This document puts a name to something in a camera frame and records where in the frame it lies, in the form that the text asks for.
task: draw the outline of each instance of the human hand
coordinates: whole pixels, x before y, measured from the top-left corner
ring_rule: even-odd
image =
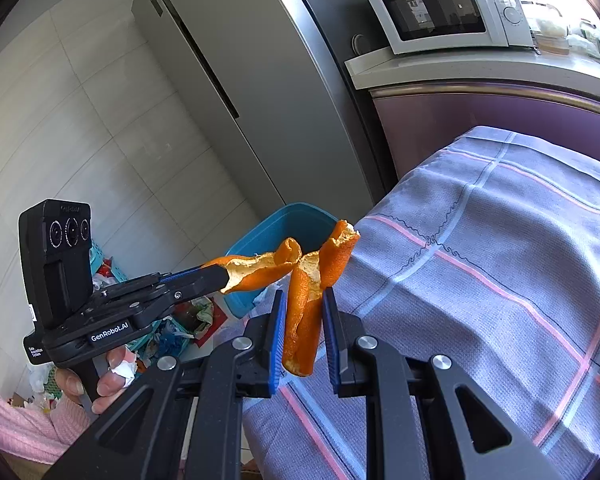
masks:
[[[107,362],[110,368],[115,368],[123,360],[132,363],[136,360],[136,355],[126,346],[119,346],[107,352]],[[75,373],[67,368],[57,368],[56,384],[69,399],[80,404],[79,397],[84,393],[84,386]],[[99,415],[104,412],[125,391],[124,385],[124,377],[108,370],[98,381],[97,391],[100,397],[93,401],[91,407],[93,413]]]

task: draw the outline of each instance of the metal screw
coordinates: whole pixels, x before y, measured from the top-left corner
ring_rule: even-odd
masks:
[[[232,346],[236,350],[248,350],[251,348],[252,344],[253,343],[251,343],[251,339],[248,337],[237,337],[234,339],[234,342],[232,342]]]
[[[358,346],[367,350],[373,350],[378,346],[378,339],[370,335],[363,335],[358,338]]]
[[[158,368],[163,371],[173,370],[176,366],[176,358],[170,355],[165,355],[158,359]]]
[[[451,368],[451,359],[449,359],[446,355],[438,354],[433,356],[431,360],[433,365],[440,370],[449,370]]]

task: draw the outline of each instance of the purple cabinet door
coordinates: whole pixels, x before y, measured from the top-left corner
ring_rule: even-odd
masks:
[[[474,126],[532,135],[600,161],[600,114],[538,99],[493,94],[376,98],[398,177]]]

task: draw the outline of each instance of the stainless steel refrigerator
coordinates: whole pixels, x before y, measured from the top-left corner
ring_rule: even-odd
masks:
[[[367,0],[134,0],[139,27],[261,216],[310,202],[356,221],[396,183],[344,62],[386,46]]]

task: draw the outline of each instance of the white tissue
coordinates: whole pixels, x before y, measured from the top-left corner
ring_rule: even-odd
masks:
[[[120,377],[125,378],[125,388],[129,386],[136,376],[136,370],[138,365],[135,361],[130,363],[129,361],[122,361],[118,366],[112,368],[111,371]]]

